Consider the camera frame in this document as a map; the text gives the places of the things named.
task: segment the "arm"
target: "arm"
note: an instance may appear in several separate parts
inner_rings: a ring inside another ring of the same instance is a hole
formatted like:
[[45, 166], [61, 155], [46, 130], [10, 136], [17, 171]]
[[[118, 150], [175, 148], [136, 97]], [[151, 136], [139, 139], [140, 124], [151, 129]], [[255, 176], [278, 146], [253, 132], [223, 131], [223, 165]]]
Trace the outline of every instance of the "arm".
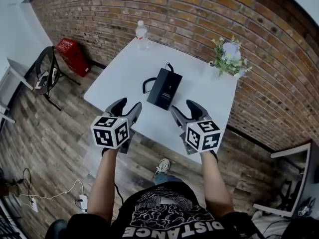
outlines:
[[233, 202], [219, 172], [216, 158], [208, 151], [201, 153], [200, 156], [207, 209], [216, 218], [234, 212]]
[[88, 201], [88, 213], [111, 223], [114, 206], [115, 163], [118, 151], [108, 149], [101, 160]]

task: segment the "red bin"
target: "red bin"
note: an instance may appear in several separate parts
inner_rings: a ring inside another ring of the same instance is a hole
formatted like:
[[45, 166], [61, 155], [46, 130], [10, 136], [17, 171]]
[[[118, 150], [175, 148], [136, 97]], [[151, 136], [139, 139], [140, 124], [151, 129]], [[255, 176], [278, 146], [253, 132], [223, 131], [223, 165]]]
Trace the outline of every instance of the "red bin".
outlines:
[[72, 71], [81, 77], [87, 74], [89, 65], [76, 41], [63, 38], [55, 48]]

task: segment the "water bottle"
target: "water bottle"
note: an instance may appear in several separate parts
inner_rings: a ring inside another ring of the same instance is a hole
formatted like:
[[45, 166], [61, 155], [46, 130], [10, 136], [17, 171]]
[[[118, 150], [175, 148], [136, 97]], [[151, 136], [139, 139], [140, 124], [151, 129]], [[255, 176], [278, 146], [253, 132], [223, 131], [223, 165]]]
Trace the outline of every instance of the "water bottle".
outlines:
[[135, 29], [136, 38], [138, 39], [139, 50], [146, 50], [149, 47], [148, 29], [144, 21], [138, 21], [138, 27]]

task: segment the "shirt sleeve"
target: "shirt sleeve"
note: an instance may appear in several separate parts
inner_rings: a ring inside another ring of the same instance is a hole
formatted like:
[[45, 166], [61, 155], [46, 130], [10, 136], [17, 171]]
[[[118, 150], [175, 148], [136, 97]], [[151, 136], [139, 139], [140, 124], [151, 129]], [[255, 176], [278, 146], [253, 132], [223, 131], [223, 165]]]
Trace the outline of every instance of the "shirt sleeve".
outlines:
[[100, 216], [75, 214], [68, 222], [66, 238], [108, 238], [109, 230], [110, 224]]
[[235, 230], [241, 239], [264, 239], [246, 213], [228, 213], [220, 219], [226, 228]]

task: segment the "white cube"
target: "white cube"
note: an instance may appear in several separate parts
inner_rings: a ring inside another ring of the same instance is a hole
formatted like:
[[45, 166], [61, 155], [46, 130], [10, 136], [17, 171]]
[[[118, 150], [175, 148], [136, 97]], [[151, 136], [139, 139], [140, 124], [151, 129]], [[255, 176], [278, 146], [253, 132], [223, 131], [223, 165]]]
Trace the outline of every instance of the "white cube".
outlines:
[[96, 146], [117, 149], [130, 138], [127, 118], [97, 116], [91, 124]]
[[212, 120], [192, 122], [186, 125], [185, 141], [198, 152], [209, 151], [218, 146], [221, 133]]

